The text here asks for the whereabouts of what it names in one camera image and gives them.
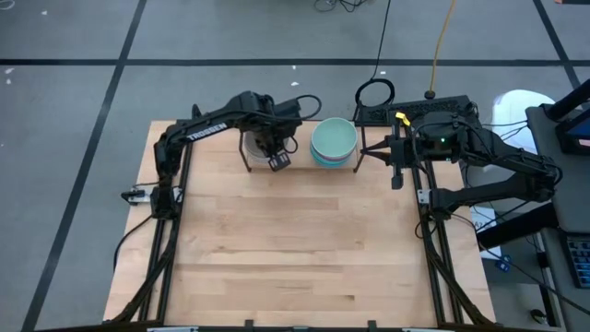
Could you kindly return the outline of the white paper label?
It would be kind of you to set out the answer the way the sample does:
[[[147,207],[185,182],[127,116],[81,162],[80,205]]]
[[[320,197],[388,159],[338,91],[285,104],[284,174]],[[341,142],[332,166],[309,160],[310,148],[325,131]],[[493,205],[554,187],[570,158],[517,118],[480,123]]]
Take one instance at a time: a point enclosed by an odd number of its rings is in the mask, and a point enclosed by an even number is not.
[[[497,225],[495,210],[491,207],[473,206],[470,209],[476,232],[485,231]]]

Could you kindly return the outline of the pale mint bowl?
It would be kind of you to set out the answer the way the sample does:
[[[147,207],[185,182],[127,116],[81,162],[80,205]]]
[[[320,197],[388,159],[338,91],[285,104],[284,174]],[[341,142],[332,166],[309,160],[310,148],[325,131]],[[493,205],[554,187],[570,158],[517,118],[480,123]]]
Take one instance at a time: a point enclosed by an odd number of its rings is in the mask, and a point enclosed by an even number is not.
[[[355,125],[333,117],[320,122],[311,135],[311,153],[326,165],[345,163],[356,150],[358,132]]]

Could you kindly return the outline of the grey desk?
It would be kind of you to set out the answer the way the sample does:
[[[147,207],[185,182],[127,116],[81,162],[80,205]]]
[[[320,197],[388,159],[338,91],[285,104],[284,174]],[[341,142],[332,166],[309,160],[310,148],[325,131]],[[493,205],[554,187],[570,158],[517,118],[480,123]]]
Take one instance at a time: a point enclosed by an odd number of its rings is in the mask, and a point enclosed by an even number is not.
[[[537,153],[552,158],[562,169],[563,178],[556,186],[552,205],[559,228],[541,232],[549,257],[549,267],[557,291],[590,312],[590,289],[575,287],[568,257],[561,242],[563,231],[590,234],[590,156],[564,154],[555,133],[557,124],[540,107],[525,110]],[[590,313],[584,314],[560,302],[567,332],[590,332]]]

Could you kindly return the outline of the dark monitor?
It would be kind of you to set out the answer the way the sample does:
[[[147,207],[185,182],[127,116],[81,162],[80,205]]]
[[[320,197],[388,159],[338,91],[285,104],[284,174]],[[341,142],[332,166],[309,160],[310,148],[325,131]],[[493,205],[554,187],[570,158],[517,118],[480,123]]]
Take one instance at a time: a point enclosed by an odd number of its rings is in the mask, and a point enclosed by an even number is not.
[[[579,115],[555,127],[564,154],[590,156],[590,115]]]

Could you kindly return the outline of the black desk leg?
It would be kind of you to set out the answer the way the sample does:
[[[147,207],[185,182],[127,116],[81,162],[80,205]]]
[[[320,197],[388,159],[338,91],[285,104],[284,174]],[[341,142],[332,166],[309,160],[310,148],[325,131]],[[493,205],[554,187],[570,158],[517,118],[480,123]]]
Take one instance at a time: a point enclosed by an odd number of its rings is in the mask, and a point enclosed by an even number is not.
[[[533,235],[544,229],[556,229],[558,227],[559,223],[555,208],[552,203],[547,203],[479,232],[477,240],[483,249],[489,249]]]

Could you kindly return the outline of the black keyboard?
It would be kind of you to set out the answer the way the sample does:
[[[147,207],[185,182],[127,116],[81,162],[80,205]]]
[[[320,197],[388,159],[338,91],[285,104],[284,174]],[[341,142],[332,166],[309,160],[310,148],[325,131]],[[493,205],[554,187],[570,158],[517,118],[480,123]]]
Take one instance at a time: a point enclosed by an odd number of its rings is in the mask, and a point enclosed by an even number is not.
[[[590,289],[590,235],[566,234],[564,242],[576,287]]]

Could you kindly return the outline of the white plastic bag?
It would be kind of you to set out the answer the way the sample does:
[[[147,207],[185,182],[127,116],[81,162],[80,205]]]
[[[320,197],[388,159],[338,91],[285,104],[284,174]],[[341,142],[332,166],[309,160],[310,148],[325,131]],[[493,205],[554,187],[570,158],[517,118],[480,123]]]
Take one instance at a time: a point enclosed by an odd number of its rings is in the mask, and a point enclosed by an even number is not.
[[[528,128],[526,110],[541,104],[553,104],[555,101],[539,92],[514,89],[494,99],[489,121],[481,121],[501,139],[516,148],[537,154],[536,144]]]

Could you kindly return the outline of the teal blue bowl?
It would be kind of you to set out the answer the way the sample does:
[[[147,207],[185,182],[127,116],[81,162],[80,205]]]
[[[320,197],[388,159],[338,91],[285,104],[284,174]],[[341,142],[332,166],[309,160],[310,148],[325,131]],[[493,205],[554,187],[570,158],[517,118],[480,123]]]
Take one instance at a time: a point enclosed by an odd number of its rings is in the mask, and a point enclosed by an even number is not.
[[[329,169],[335,169],[344,168],[346,165],[348,165],[352,160],[353,155],[356,153],[356,150],[353,149],[343,160],[326,160],[315,150],[313,145],[310,145],[310,152],[313,156],[314,161],[319,166]]]

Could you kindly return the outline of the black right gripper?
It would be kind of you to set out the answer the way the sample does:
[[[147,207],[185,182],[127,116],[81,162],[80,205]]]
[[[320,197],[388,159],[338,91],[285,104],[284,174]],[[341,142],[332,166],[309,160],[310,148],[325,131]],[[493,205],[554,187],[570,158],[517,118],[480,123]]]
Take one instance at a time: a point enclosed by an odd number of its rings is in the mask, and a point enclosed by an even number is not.
[[[409,141],[401,137],[401,121],[395,120],[392,124],[392,136],[388,142],[386,139],[363,147],[361,151],[363,156],[374,157],[384,163],[391,163],[393,167],[392,188],[399,190],[404,185],[403,169],[410,168]],[[382,148],[391,149],[391,154],[387,152],[373,151]]]

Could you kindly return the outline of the black aluminium frame rail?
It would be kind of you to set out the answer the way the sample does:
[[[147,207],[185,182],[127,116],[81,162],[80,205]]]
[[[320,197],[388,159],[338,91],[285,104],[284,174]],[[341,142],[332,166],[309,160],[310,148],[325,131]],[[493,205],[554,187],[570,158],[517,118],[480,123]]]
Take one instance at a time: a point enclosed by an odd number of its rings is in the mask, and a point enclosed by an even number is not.
[[[160,282],[159,301],[157,304],[155,322],[161,326],[165,320],[167,302],[171,287],[171,273],[174,265],[176,246],[179,239],[181,218],[183,214],[183,199],[189,179],[189,167],[192,161],[193,144],[189,143],[182,152],[181,178],[178,186],[178,196],[171,198],[171,213],[164,219],[155,219],[155,230],[147,260],[147,274],[132,299],[122,311],[107,323],[121,323],[124,325],[139,325],[148,321],[152,295],[157,282]]]
[[[474,329],[475,326],[494,326],[495,323],[489,320],[471,302],[455,279],[453,261],[444,222],[430,217],[426,212],[426,207],[421,203],[418,203],[418,212],[419,223],[417,224],[417,229],[421,231],[419,238],[424,243],[438,327],[442,328],[443,325],[448,325],[443,310],[440,279],[443,279],[447,286],[454,318],[453,325],[455,325],[456,329]]]

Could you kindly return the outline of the cream bowl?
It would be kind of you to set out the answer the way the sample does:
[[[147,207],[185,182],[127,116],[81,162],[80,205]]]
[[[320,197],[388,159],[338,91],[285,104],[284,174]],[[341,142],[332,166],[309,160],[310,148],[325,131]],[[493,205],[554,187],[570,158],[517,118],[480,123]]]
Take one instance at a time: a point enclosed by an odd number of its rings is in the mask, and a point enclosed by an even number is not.
[[[287,155],[288,166],[290,166],[291,160],[289,153],[296,149],[297,144],[291,137],[287,137],[283,140],[283,145],[286,149],[280,150],[280,153],[285,153]],[[257,147],[252,132],[244,134],[242,147],[245,151],[246,160],[252,168],[270,168],[270,159],[265,156],[264,152],[259,147]]]

